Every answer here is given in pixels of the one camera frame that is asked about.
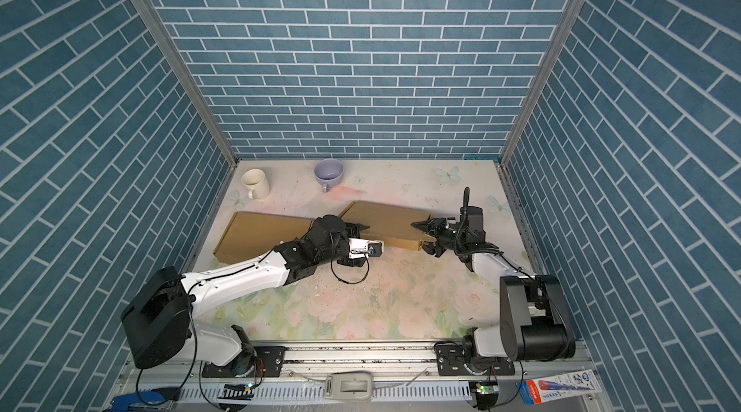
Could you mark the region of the brown cardboard sheet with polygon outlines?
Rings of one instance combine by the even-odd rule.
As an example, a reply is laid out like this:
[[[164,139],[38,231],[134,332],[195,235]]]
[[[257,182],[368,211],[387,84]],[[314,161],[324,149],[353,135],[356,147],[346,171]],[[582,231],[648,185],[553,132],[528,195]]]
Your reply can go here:
[[[419,251],[425,242],[435,242],[435,238],[412,226],[414,222],[431,219],[430,213],[423,209],[356,201],[340,217],[345,223],[367,226],[361,238],[383,241],[386,247]]]

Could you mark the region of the brown cardboard box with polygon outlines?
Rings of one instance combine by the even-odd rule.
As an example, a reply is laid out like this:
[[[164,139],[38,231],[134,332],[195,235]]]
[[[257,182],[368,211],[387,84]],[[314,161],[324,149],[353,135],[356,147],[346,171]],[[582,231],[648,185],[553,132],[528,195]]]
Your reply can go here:
[[[233,215],[214,256],[226,265],[260,257],[282,242],[301,238],[312,222],[310,218],[239,211]]]

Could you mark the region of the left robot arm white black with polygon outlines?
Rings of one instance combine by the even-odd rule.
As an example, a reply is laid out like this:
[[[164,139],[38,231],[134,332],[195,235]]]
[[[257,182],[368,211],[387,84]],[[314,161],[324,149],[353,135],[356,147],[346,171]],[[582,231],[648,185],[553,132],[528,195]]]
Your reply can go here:
[[[156,271],[123,310],[121,320],[135,366],[148,370],[168,361],[210,363],[232,377],[254,373],[258,361],[246,331],[200,323],[214,308],[260,290],[307,278],[321,265],[364,265],[383,244],[364,240],[361,224],[336,215],[313,221],[308,231],[245,262],[202,272]]]

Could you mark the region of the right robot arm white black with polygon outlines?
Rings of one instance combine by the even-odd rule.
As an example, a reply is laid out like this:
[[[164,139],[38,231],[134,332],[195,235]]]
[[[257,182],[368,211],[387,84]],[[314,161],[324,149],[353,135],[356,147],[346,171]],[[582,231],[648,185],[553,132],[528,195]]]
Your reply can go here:
[[[464,206],[457,219],[434,217],[412,227],[432,238],[423,245],[426,253],[439,258],[451,251],[469,271],[498,286],[499,321],[465,337],[474,358],[547,362],[574,356],[576,336],[560,281],[528,273],[487,241],[481,208]]]

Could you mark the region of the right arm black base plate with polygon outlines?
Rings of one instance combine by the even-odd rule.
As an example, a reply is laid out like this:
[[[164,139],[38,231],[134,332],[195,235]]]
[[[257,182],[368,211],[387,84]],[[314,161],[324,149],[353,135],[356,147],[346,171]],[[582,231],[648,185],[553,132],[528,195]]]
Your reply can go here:
[[[515,374],[513,362],[507,357],[480,356],[470,346],[453,341],[437,342],[432,349],[440,377],[463,377],[463,375],[500,377]]]

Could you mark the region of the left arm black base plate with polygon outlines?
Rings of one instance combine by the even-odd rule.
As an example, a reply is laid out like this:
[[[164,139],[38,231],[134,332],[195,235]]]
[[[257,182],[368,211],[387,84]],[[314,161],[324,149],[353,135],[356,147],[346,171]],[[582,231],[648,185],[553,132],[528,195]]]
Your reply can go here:
[[[225,367],[206,363],[201,374],[206,378],[279,377],[286,351],[285,346],[255,346],[251,354],[241,353]]]

